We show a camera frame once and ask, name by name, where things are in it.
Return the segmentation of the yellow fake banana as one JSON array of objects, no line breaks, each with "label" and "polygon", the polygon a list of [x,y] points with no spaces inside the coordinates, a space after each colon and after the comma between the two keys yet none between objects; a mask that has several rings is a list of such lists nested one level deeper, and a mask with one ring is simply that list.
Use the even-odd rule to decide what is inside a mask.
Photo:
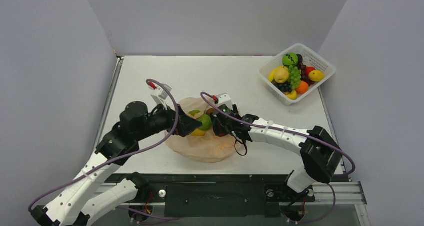
[{"label": "yellow fake banana", "polygon": [[190,135],[191,136],[204,136],[206,134],[206,132],[207,131],[205,131],[205,130],[196,129]]}]

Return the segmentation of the green fake apple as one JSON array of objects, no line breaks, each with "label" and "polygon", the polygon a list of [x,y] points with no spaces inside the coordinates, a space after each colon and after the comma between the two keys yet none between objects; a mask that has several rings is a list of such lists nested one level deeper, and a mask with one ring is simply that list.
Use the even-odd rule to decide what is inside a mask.
[{"label": "green fake apple", "polygon": [[202,114],[197,120],[202,122],[202,125],[198,128],[199,130],[208,131],[213,126],[212,119],[208,114]]}]

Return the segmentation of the orange translucent plastic bag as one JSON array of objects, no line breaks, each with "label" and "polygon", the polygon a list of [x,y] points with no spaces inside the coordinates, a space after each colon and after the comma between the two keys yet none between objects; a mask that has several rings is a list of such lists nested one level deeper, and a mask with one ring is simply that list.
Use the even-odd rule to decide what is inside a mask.
[{"label": "orange translucent plastic bag", "polygon": [[[197,119],[202,114],[211,108],[201,98],[185,98],[179,102],[183,111],[189,116],[190,111],[200,110],[201,112],[192,118]],[[235,139],[226,135],[219,137],[215,135],[213,129],[211,128],[206,132],[204,136],[191,136],[181,137],[179,135],[172,135],[166,141],[166,145],[171,148],[173,151],[190,158],[192,160],[204,163],[215,163],[222,161],[230,156],[232,156],[237,149],[241,147],[239,145],[235,146]]]}]

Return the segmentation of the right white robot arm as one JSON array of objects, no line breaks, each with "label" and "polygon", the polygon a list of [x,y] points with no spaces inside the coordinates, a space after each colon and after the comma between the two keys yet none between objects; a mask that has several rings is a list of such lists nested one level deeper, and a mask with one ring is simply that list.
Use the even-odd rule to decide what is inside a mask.
[{"label": "right white robot arm", "polygon": [[236,141],[262,142],[299,155],[303,165],[293,170],[282,186],[283,195],[296,199],[315,183],[329,183],[342,159],[341,149],[332,135],[321,126],[295,129],[273,123],[259,116],[240,116],[234,105],[214,108],[214,130],[219,136],[232,135]]}]

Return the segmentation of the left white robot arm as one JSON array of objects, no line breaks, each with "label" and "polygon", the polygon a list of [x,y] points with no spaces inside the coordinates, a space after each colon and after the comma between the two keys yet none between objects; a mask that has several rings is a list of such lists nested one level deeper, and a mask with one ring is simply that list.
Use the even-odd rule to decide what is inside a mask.
[{"label": "left white robot arm", "polygon": [[140,173],[126,176],[113,188],[94,196],[95,191],[129,157],[140,151],[139,142],[162,131],[187,136],[202,126],[176,104],[176,109],[158,104],[152,112],[141,101],[129,103],[119,121],[104,135],[86,165],[45,206],[30,204],[29,212],[41,226],[91,226],[101,216],[127,201],[143,201],[149,182]]}]

